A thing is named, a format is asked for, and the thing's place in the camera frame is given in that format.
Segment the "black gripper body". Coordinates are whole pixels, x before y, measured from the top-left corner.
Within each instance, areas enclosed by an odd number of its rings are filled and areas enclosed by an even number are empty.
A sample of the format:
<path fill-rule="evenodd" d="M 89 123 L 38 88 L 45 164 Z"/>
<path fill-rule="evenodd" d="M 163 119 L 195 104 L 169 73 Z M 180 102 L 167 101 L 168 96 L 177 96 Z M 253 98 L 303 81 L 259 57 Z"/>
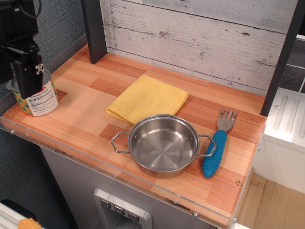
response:
<path fill-rule="evenodd" d="M 40 48 L 34 41 L 38 34 L 35 22 L 2 22 L 0 24 L 0 82 L 15 79 L 13 64 L 42 63 Z"/>

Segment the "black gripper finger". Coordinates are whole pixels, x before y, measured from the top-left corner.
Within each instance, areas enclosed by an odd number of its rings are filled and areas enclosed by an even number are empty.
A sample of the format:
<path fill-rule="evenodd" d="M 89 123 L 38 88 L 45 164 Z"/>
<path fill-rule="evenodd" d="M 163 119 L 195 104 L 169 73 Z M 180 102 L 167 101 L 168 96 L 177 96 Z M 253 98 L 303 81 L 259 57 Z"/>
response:
<path fill-rule="evenodd" d="M 22 98 L 28 98 L 42 90 L 43 63 L 35 66 L 25 63 L 14 63 L 13 71 Z"/>

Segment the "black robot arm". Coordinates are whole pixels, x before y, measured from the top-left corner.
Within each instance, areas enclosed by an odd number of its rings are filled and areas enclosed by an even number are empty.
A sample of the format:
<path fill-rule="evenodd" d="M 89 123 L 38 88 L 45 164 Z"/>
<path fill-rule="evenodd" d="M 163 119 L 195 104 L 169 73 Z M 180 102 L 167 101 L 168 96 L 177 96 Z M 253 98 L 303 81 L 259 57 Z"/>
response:
<path fill-rule="evenodd" d="M 37 12 L 32 0 L 0 2 L 0 82 L 16 80 L 23 99 L 41 91 L 43 85 L 43 61 L 34 41 L 41 7 L 41 1 Z"/>

